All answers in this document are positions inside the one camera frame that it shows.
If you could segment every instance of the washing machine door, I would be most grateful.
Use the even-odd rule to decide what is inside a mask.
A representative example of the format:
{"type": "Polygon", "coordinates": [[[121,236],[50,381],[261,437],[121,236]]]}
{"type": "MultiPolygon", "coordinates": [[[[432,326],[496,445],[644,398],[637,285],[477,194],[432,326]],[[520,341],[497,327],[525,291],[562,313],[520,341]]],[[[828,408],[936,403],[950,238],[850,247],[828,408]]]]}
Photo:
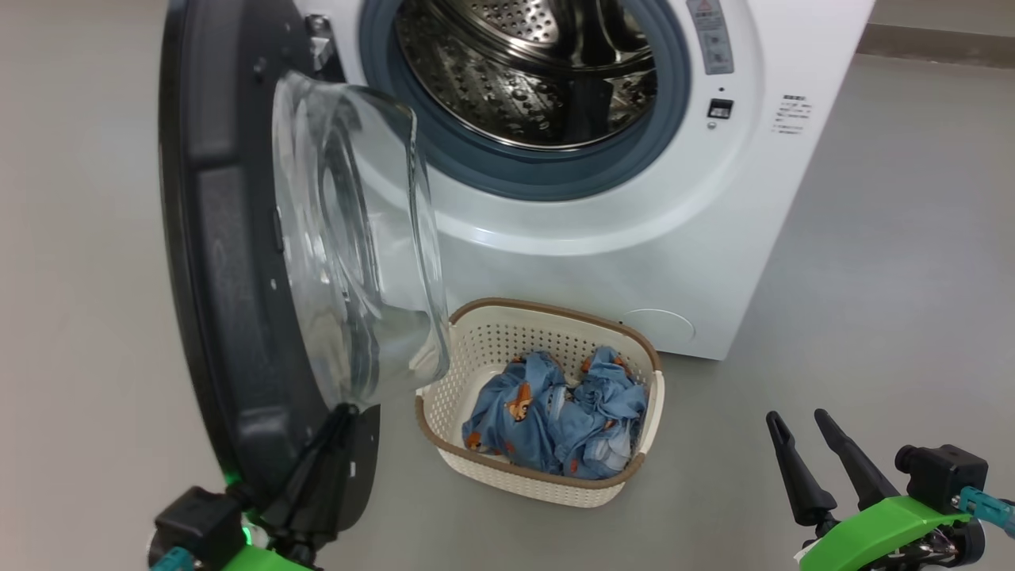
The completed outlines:
{"type": "Polygon", "coordinates": [[[315,65],[313,34],[290,0],[173,0],[159,154],[211,444],[269,533],[318,549],[365,507],[378,403],[438,379],[449,358],[415,117],[325,80],[341,72],[315,65]],[[354,441],[336,438],[350,419],[354,441]],[[296,486],[329,447],[351,456],[296,486]]]}

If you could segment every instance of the crumpled blue garment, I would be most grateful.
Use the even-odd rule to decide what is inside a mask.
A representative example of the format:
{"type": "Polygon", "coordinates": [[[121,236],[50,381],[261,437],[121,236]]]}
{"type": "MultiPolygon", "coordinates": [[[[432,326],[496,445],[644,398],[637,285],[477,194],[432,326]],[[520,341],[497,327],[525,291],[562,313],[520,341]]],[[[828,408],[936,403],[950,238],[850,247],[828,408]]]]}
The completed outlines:
{"type": "Polygon", "coordinates": [[[479,391],[472,417],[462,425],[467,448],[504,455],[512,463],[560,474],[546,427],[546,397],[563,386],[560,368],[545,353],[511,363],[479,391]]]}
{"type": "Polygon", "coordinates": [[[504,454],[548,474],[586,480],[616,476],[630,460],[647,407],[645,389],[617,361],[613,349],[596,350],[573,391],[545,353],[509,365],[480,391],[472,418],[462,426],[463,440],[473,450],[504,454]],[[529,394],[523,396],[525,383],[529,394]],[[519,420],[521,410],[512,405],[530,397],[519,420]]]}

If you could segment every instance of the gray rubber seal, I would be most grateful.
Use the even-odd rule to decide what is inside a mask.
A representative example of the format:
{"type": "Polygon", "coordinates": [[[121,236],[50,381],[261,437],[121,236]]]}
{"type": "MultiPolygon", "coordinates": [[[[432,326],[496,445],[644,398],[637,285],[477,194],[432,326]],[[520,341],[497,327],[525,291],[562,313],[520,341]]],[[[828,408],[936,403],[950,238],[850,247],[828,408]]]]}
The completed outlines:
{"type": "Polygon", "coordinates": [[[644,170],[670,143],[687,110],[690,64],[684,35],[666,0],[626,0],[656,61],[656,102],[616,136],[567,151],[511,147],[464,127],[423,89],[395,37],[401,0],[366,2],[359,52],[367,83],[408,103],[419,118],[427,161],[480,190],[521,200],[585,198],[616,187],[644,170]]]}

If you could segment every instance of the beige laundry basket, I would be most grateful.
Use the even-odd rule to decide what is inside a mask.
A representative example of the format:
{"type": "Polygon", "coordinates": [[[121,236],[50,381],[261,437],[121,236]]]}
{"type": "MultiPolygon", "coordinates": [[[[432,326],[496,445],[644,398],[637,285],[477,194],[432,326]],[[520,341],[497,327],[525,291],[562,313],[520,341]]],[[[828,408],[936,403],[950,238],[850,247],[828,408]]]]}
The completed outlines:
{"type": "Polygon", "coordinates": [[[663,412],[663,374],[649,341],[630,328],[592,315],[495,298],[467,304],[451,324],[451,369],[416,397],[419,428],[448,466],[473,480],[546,502],[592,508],[612,500],[641,468],[663,412]],[[471,416],[479,390],[513,358],[546,351],[560,363],[568,384],[577,384],[582,362],[601,346],[617,350],[649,394],[641,435],[623,472],[608,480],[579,480],[512,466],[465,447],[462,423],[471,416]]]}

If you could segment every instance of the brown basket rim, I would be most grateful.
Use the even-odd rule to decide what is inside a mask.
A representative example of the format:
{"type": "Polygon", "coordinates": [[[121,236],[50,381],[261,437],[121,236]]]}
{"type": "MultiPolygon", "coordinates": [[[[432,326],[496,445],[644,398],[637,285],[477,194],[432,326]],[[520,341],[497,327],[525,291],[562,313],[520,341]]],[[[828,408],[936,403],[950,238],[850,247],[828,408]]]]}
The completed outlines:
{"type": "MultiPolygon", "coordinates": [[[[586,322],[594,326],[599,326],[600,328],[612,330],[618,334],[631,338],[635,342],[637,342],[637,344],[641,346],[641,349],[644,349],[646,353],[649,354],[649,359],[650,361],[652,361],[653,368],[656,371],[662,369],[662,364],[659,358],[659,354],[656,353],[655,348],[652,347],[652,344],[649,342],[648,339],[646,339],[645,336],[626,326],[621,326],[620,324],[607,322],[606,319],[603,319],[601,317],[597,317],[595,315],[583,313],[580,311],[573,311],[565,308],[560,308],[545,304],[538,304],[534,302],[510,300],[505,298],[484,298],[481,300],[476,300],[474,302],[469,302],[464,306],[462,306],[458,311],[456,311],[451,316],[451,323],[452,325],[458,324],[458,322],[465,314],[489,306],[524,309],[529,311],[539,311],[543,313],[549,313],[551,315],[558,315],[560,317],[577,319],[579,322],[586,322]]],[[[557,484],[560,486],[569,486],[571,488],[580,488],[583,490],[605,490],[607,488],[613,488],[614,486],[619,486],[621,484],[624,484],[625,482],[627,482],[628,479],[630,479],[630,477],[634,476],[634,473],[636,473],[641,468],[641,465],[645,462],[645,453],[638,452],[637,454],[634,455],[633,458],[631,458],[631,461],[628,462],[627,467],[620,474],[614,476],[613,478],[608,478],[606,480],[582,480],[578,478],[567,478],[565,476],[555,476],[551,474],[545,474],[538,471],[534,471],[532,469],[526,469],[514,465],[498,462],[489,456],[484,456],[483,454],[474,452],[472,450],[459,448],[458,446],[455,446],[454,444],[444,440],[430,429],[429,424],[426,422],[426,414],[423,410],[423,398],[419,396],[416,397],[416,422],[419,424],[419,430],[422,431],[423,436],[425,436],[426,439],[429,440],[431,444],[433,444],[441,450],[448,452],[449,454],[454,454],[456,456],[469,460],[470,462],[476,462],[477,465],[481,465],[496,471],[505,472],[507,474],[513,474],[515,476],[520,476],[522,478],[528,478],[530,480],[535,480],[538,482],[546,482],[549,484],[557,484]]]]}

